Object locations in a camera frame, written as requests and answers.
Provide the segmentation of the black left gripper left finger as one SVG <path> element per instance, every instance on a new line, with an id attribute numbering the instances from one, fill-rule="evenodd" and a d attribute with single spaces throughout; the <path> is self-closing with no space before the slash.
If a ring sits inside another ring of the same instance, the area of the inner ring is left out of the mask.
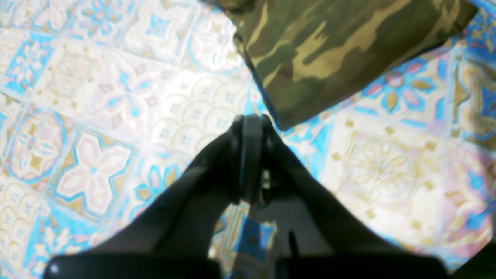
<path id="1" fill-rule="evenodd" d="M 230 204 L 256 202 L 256 116 L 237 116 L 133 222 L 102 244 L 59 255 L 44 279 L 220 279 L 208 258 Z"/>

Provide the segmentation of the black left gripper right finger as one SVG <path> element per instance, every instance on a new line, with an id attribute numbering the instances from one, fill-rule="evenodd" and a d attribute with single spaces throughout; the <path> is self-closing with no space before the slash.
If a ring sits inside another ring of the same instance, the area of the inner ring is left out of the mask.
<path id="1" fill-rule="evenodd" d="M 447 279 L 441 262 L 395 246 L 347 210 L 254 116 L 254 205 L 275 221 L 278 279 Z"/>

